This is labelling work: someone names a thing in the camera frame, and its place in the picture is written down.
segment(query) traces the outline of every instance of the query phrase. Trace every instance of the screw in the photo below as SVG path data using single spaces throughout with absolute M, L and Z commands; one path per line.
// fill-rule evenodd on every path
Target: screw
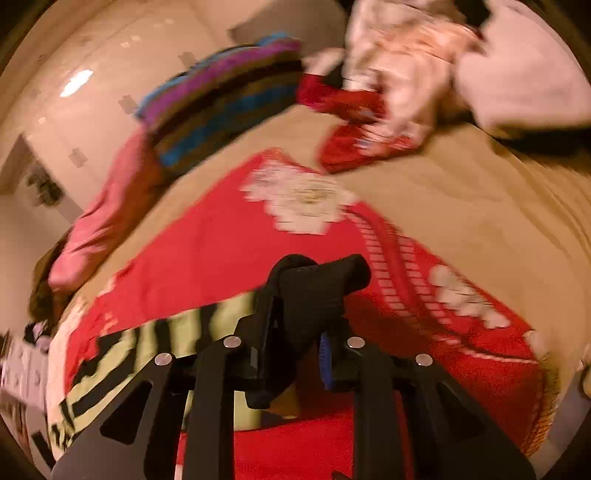
M 365 340 L 361 337 L 351 337 L 347 340 L 347 345 L 351 348 L 363 348 L 365 346 Z
M 242 343 L 242 340 L 240 339 L 240 337 L 237 337 L 235 335 L 226 337 L 223 340 L 223 345 L 226 348 L 236 348 L 236 347 L 239 347 L 241 343 Z
M 431 357 L 431 355 L 427 355 L 426 353 L 418 354 L 414 358 L 414 360 L 416 361 L 416 363 L 421 365 L 421 367 L 429 367 L 433 364 L 433 358 Z
M 163 367 L 164 365 L 168 365 L 170 362 L 173 361 L 173 356 L 170 353 L 159 353 L 156 355 L 154 359 L 154 363 L 159 367 Z

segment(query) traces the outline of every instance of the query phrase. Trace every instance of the pink pillow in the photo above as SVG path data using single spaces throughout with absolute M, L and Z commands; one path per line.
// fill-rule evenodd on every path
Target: pink pillow
M 70 295 L 84 285 L 155 205 L 164 186 L 164 170 L 142 127 L 115 156 L 94 204 L 75 221 L 49 273 L 54 294 Z

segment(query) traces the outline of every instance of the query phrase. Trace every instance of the red blanket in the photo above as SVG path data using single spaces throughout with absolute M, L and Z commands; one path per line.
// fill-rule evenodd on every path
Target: red blanket
M 100 335 L 252 290 L 287 254 L 327 262 L 360 253 L 372 268 L 372 281 L 346 299 L 354 331 L 390 354 L 430 353 L 526 449 L 544 388 L 542 369 L 523 338 L 530 327 L 363 202 L 340 207 L 323 235 L 279 230 L 289 227 L 280 223 L 275 207 L 248 201 L 243 191 L 273 159 L 294 165 L 276 149 L 254 156 L 117 274 L 113 290 L 96 299 L 70 337 L 66 392 L 82 360 L 96 355 Z M 323 184 L 327 177 L 306 178 L 311 183 L 293 190 L 304 204 L 331 188 Z M 320 480 L 332 469 L 350 474 L 349 402 L 334 396 L 327 403 L 318 388 L 300 391 L 304 416 L 316 420 L 237 433 L 238 479 Z

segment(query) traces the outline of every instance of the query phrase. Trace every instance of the beige bedsheet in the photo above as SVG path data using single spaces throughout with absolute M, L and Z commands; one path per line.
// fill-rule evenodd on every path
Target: beige bedsheet
M 317 167 L 317 148 L 337 123 L 296 105 L 241 136 L 180 179 L 77 297 L 92 301 L 115 272 L 255 152 L 281 147 Z M 540 331 L 564 391 L 591 340 L 588 173 L 521 161 L 462 125 L 439 132 L 420 155 L 337 178 Z

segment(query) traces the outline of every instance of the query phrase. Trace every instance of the red cloth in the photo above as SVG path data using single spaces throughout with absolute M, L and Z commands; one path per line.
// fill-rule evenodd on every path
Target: red cloth
M 96 355 L 100 335 L 252 290 L 287 254 L 328 262 L 360 253 L 368 260 L 372 280 L 346 299 L 353 330 L 393 355 L 430 353 L 521 445 L 538 419 L 544 386 L 542 369 L 523 340 L 530 327 L 467 280 L 509 320 L 508 327 L 487 329 L 481 318 L 459 316 L 439 303 L 429 274 L 445 263 L 362 202 L 346 207 L 345 219 L 331 224 L 325 235 L 277 230 L 275 218 L 265 213 L 262 202 L 246 201 L 240 191 L 250 173 L 268 158 L 291 162 L 276 149 L 256 155 L 119 272 L 114 289 L 96 299 L 70 336 L 65 391 L 70 390 L 80 363 Z M 285 479 L 297 474 L 320 480 L 335 465 L 345 468 L 351 432 L 345 414 L 339 414 L 343 404 L 335 402 L 336 397 L 322 402 L 317 391 L 307 400 L 303 396 L 304 416 L 320 420 L 236 434 L 238 479 Z M 325 434 L 328 445 L 321 445 Z M 263 440 L 267 447 L 259 444 Z
M 324 106 L 324 102 L 330 95 L 341 91 L 322 83 L 323 78 L 320 75 L 303 74 L 295 92 L 297 103 L 319 110 Z
M 386 114 L 382 94 L 367 90 L 339 90 L 324 85 L 322 79 L 319 75 L 305 74 L 298 87 L 297 99 L 298 103 L 348 122 L 336 127 L 320 149 L 320 163 L 327 172 L 352 170 L 377 160 L 409 154 L 419 148 L 419 143 L 406 135 L 400 135 L 387 144 L 359 148 L 365 134 L 358 124 L 370 123 Z
M 337 90 L 323 102 L 318 109 L 322 113 L 331 113 L 350 123 L 367 123 L 368 113 L 374 118 L 385 115 L 385 105 L 382 95 L 367 90 L 348 92 Z

